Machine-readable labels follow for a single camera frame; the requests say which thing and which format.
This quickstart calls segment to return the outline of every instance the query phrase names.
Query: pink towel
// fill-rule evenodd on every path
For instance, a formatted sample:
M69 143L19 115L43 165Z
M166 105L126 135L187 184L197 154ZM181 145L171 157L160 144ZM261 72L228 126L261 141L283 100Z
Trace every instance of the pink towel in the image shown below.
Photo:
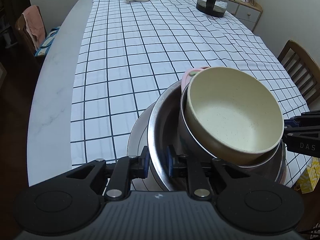
M32 5L25 9L22 13L26 21L26 30L29 33L36 49L45 39L44 25L36 5Z

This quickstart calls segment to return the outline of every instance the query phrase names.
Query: dark wooden floor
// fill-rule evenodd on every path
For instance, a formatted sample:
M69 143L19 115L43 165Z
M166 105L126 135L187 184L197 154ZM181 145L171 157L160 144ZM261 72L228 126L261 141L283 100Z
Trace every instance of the dark wooden floor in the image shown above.
M0 88L0 239L13 239L20 232L12 216L13 200L28 187L28 120L38 71L19 45L0 50L0 62L7 70ZM312 228L320 219L320 182L302 197L305 213L298 231Z

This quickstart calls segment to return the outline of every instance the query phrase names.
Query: yellow paper bag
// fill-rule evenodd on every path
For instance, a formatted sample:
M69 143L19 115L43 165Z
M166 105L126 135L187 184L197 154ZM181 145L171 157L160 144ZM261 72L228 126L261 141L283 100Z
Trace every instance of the yellow paper bag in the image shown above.
M302 194L312 192L320 178L320 164L316 157L312 158L311 166L307 166L301 174L298 182L300 184Z

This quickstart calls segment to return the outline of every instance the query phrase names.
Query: beige plastic bowl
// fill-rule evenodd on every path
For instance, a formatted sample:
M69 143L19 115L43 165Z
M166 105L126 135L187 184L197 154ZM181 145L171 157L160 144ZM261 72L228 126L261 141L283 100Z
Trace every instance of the beige plastic bowl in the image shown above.
M278 146L284 130L280 107L252 76L208 68L194 76L187 95L186 122L215 156L242 165Z

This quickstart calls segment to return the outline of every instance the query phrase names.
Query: grid pattern tablecloth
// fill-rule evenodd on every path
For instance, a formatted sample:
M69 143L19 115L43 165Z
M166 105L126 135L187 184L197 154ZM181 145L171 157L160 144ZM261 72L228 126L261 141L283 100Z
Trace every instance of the grid pattern tablecloth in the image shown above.
M284 118L308 111L289 75L228 12L213 18L196 0L94 0L76 67L71 111L72 165L126 156L141 113L193 67L227 66L261 81ZM287 152L289 187L309 157Z

